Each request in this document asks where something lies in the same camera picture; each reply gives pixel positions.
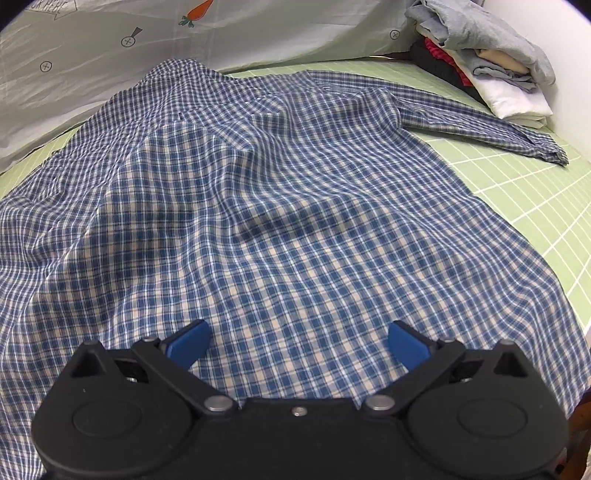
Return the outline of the blue white plaid shirt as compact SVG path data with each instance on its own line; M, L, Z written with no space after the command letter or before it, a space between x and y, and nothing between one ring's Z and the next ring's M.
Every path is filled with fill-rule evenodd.
M528 240L418 131L564 165L547 135L441 96L329 71L232 78L169 60L112 97L1 202L1 475L42 465L30 423L73 351L214 342L237 399L363 397L403 374L394 320L516 342L571 413L590 352Z

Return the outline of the white folded garment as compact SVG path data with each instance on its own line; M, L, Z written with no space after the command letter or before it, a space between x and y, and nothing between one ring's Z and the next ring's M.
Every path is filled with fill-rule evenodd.
M457 53L446 50L472 82L491 112L498 118L518 125L540 129L553 115L544 93L527 93L494 77L475 77Z

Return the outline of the black and red garment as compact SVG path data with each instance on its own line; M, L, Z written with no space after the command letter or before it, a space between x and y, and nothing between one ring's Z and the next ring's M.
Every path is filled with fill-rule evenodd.
M456 61L429 38L417 40L410 47L409 55L412 62L421 69L463 91L482 105L486 104Z

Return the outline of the grey printed bedsheet with carrots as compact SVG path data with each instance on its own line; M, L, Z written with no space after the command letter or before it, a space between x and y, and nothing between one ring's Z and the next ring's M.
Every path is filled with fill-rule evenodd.
M218 71L404 52L404 1L34 1L1 32L1 167L159 63Z

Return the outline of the grey folded garment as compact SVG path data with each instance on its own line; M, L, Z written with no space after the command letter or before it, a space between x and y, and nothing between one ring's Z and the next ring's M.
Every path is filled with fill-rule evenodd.
M416 1L406 16L439 47L456 53L476 77L500 79L527 92L556 81L539 46L473 1Z

